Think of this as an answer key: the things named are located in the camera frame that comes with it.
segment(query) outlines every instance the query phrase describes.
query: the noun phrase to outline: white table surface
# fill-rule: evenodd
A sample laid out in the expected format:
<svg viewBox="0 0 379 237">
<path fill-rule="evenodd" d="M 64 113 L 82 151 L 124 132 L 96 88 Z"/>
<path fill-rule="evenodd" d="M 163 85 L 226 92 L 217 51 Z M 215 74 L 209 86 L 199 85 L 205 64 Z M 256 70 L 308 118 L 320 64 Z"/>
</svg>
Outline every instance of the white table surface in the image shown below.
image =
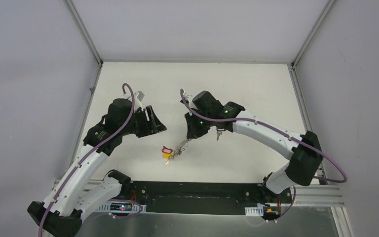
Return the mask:
<svg viewBox="0 0 379 237">
<path fill-rule="evenodd" d="M 182 155 L 165 166 L 163 146 L 175 148 L 187 133 L 180 88 L 194 96 L 210 91 L 222 104 L 233 101 L 275 125 L 304 133 L 286 65 L 199 63 L 104 63 L 82 139 L 122 95 L 127 82 L 144 94 L 167 131 L 140 138 L 123 138 L 92 179 L 110 169 L 146 181 L 258 183 L 288 161 L 273 149 L 240 134 L 225 132 L 216 141 L 215 128 L 192 140 Z"/>
</svg>

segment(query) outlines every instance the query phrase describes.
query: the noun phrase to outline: white robotic arm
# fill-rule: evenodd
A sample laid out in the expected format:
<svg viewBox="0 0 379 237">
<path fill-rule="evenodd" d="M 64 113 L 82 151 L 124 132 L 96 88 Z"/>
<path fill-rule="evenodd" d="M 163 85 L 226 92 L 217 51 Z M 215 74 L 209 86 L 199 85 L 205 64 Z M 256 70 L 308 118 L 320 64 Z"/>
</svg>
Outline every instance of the white robotic arm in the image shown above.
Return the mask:
<svg viewBox="0 0 379 237">
<path fill-rule="evenodd" d="M 140 138 L 166 130 L 151 106 L 142 108 L 144 94 L 141 91 L 124 97 L 115 99 L 108 113 L 89 129 L 79 155 L 59 184 L 43 202 L 33 201 L 28 207 L 34 221 L 52 235 L 75 236 L 82 222 L 95 209 L 119 195 L 123 184 L 130 182 L 130 177 L 113 170 L 101 185 L 82 194 L 94 172 L 121 144 L 123 136 L 135 134 Z"/>
<path fill-rule="evenodd" d="M 287 165 L 269 174 L 261 183 L 264 199 L 266 196 L 278 195 L 294 184 L 310 185 L 323 158 L 296 141 L 302 141 L 320 150 L 316 134 L 308 131 L 305 135 L 301 135 L 271 125 L 234 102 L 222 105 L 208 91 L 203 91 L 194 98 L 184 96 L 184 92 L 181 91 L 181 97 L 181 102 L 189 110 L 185 114 L 188 126 L 187 139 L 199 138 L 205 135 L 210 127 L 215 126 L 219 132 L 228 130 L 251 137 L 273 148 L 289 160 Z M 189 106 L 188 98 L 192 98 L 193 106 Z"/>
<path fill-rule="evenodd" d="M 253 120 L 259 120 L 256 116 L 251 114 L 251 112 L 245 110 L 241 111 L 236 118 L 249 118 Z M 295 137 L 299 140 L 300 133 L 292 132 L 280 128 L 278 126 L 272 125 L 273 127 L 278 128 L 279 130 L 284 130 L 290 137 Z M 233 123 L 233 132 L 239 133 L 250 138 L 261 142 L 272 149 L 276 150 L 280 153 L 285 159 L 290 160 L 293 156 L 293 148 L 296 148 L 299 144 L 294 142 L 293 140 L 279 134 L 276 131 L 273 131 L 264 126 L 256 126 L 255 123 L 249 121 L 236 121 Z M 266 187 L 275 194 L 281 193 L 286 188 L 296 184 L 293 180 L 291 180 L 285 170 L 287 169 L 288 164 L 281 167 L 278 171 L 272 173 L 267 180 Z"/>
</svg>

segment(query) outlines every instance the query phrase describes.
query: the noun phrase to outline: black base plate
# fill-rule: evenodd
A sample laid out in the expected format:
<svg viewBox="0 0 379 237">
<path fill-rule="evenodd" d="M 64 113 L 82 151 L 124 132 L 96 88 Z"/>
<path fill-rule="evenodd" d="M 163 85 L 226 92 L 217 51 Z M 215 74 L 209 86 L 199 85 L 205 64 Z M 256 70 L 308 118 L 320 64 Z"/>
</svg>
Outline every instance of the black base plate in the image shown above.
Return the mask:
<svg viewBox="0 0 379 237">
<path fill-rule="evenodd" d="M 156 213 L 245 215 L 245 207 L 257 206 L 255 199 L 261 198 L 258 184 L 134 181 L 128 188 L 138 203 L 147 205 L 146 212 Z M 287 193 L 289 188 L 272 202 L 291 203 Z"/>
</svg>

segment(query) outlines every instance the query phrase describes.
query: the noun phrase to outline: red tag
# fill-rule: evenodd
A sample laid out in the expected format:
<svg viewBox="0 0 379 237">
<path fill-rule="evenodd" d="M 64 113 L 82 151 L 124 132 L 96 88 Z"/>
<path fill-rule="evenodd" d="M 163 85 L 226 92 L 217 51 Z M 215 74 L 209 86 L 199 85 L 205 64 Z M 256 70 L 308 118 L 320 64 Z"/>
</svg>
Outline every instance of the red tag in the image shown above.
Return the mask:
<svg viewBox="0 0 379 237">
<path fill-rule="evenodd" d="M 166 146 L 163 146 L 162 152 L 166 154 L 171 154 L 173 152 L 172 149 L 167 148 Z"/>
</svg>

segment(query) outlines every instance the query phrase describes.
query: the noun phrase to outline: gray wall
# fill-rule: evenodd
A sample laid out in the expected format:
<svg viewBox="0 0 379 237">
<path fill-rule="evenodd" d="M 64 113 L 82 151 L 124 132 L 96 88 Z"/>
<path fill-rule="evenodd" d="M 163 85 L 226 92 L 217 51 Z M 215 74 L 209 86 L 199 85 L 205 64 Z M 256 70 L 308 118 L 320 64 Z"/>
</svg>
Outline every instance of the gray wall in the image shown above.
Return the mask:
<svg viewBox="0 0 379 237">
<path fill-rule="evenodd" d="M 297 69 L 355 236 L 379 236 L 379 1 L 338 1 Z"/>
<path fill-rule="evenodd" d="M 67 167 L 97 65 L 62 0 L 0 2 L 0 236 Z"/>
<path fill-rule="evenodd" d="M 105 61 L 286 63 L 327 0 L 73 1 Z"/>
</svg>

